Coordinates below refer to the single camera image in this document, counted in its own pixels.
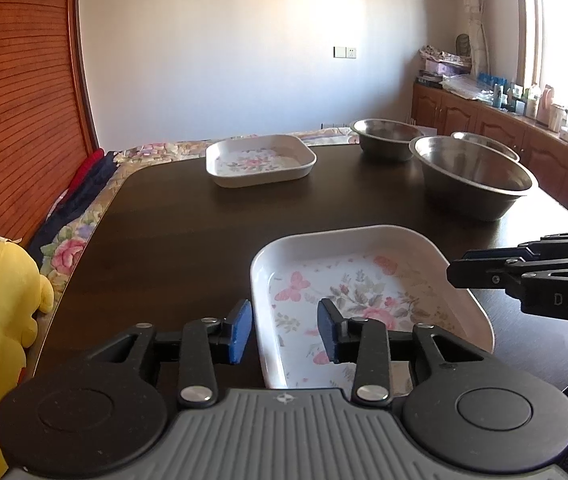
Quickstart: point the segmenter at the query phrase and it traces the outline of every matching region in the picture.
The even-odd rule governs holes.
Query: black circular joint
[[[427,452],[467,471],[506,475],[553,463],[568,448],[568,398],[487,361],[438,367],[404,402],[404,428]]]
[[[93,478],[150,449],[166,422],[161,395],[134,370],[82,362],[35,377],[0,402],[0,447],[9,466],[32,474]]]
[[[491,431],[509,431],[524,426],[533,414],[530,402],[502,388],[480,388],[462,395],[459,414],[471,424]]]

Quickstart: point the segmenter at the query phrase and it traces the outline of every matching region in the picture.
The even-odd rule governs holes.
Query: stainless steel bowl
[[[395,162],[409,160],[413,156],[411,140],[422,135],[415,126],[386,119],[362,119],[350,129],[359,134],[359,145],[366,155]]]
[[[454,211],[493,221],[538,187],[520,163],[481,144],[453,137],[413,139],[427,194]]]
[[[486,146],[487,148],[491,148],[493,150],[497,150],[500,153],[503,153],[507,157],[512,158],[515,162],[520,161],[520,156],[513,150],[511,150],[508,146],[502,144],[501,142],[497,142],[497,140],[490,139],[489,137],[472,134],[471,132],[455,132],[454,134],[451,134],[451,137],[454,137],[455,139],[467,140],[468,142],[474,142],[475,144],[481,144],[482,146]]]

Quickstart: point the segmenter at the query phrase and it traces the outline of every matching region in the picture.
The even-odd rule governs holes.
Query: white wall
[[[514,81],[518,71],[520,13],[518,0],[486,0],[484,31],[491,74]]]
[[[454,52],[460,0],[80,0],[104,149],[313,130],[410,110],[417,50]],[[357,59],[333,59],[333,46]]]

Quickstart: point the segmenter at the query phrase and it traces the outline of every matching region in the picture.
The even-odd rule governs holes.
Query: white tray
[[[262,372],[269,388],[339,387],[354,364],[328,362],[317,303],[331,298],[345,317],[410,331],[430,322],[492,352],[493,328],[467,289],[446,280],[448,261],[426,237],[380,225],[280,238],[255,256],[251,289]],[[410,392],[406,363],[393,363],[396,396]]]
[[[302,178],[316,160],[308,146],[290,135],[228,139],[206,149],[206,171],[222,187]]]

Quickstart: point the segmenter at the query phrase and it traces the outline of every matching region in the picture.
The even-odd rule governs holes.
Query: gray ribbed panel
[[[294,399],[277,400],[284,394]],[[12,471],[6,480],[34,480]],[[182,413],[155,448],[103,480],[471,480],[415,449],[395,419],[340,390],[231,390]],[[568,480],[556,467],[500,479]]]

